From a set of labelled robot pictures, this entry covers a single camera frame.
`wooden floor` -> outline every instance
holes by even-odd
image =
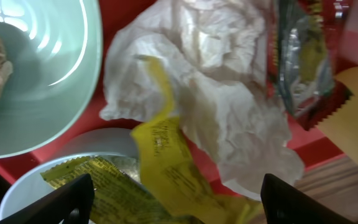
[[[307,172],[295,186],[336,213],[358,222],[358,165],[349,158]],[[251,222],[263,223],[264,215]]]

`black object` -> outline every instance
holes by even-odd
[[[273,174],[265,175],[260,196],[269,224],[353,224]]]
[[[91,176],[83,174],[0,224],[88,224],[93,199]]]

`red surface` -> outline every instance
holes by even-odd
[[[115,33],[130,23],[136,15],[151,5],[154,0],[100,0],[99,2],[103,20],[105,54]],[[138,122],[133,120],[120,119],[104,121],[99,118],[99,111],[106,105],[103,96],[102,77],[103,73],[87,109],[65,134],[50,144],[30,153],[0,159],[0,174],[7,181],[13,184],[20,176],[25,174],[31,168],[47,161],[64,144],[79,134],[99,128],[115,127],[132,129],[138,125]],[[317,129],[312,129],[311,131],[306,132],[293,120],[290,120],[290,126],[293,133],[293,139],[288,143],[288,147],[299,153],[300,157],[305,162],[307,169],[311,169],[342,155],[342,152]],[[200,168],[201,173],[203,173],[210,181],[213,189],[216,192],[231,194],[232,192],[230,190],[221,186],[218,179],[218,171],[209,157],[200,150],[197,150],[191,143],[190,150],[193,153],[193,157],[195,158],[195,162]]]

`yellow wrapper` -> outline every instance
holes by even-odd
[[[151,121],[136,127],[132,136],[140,152],[140,179],[147,190],[173,215],[192,215],[205,224],[247,223],[262,208],[245,197],[215,195],[195,166],[180,129],[170,80],[160,61],[142,57],[165,96],[165,106]]]
[[[57,189],[81,174],[95,188],[90,219],[96,224],[188,224],[193,217],[173,218],[152,195],[102,157],[81,157],[41,173]]]

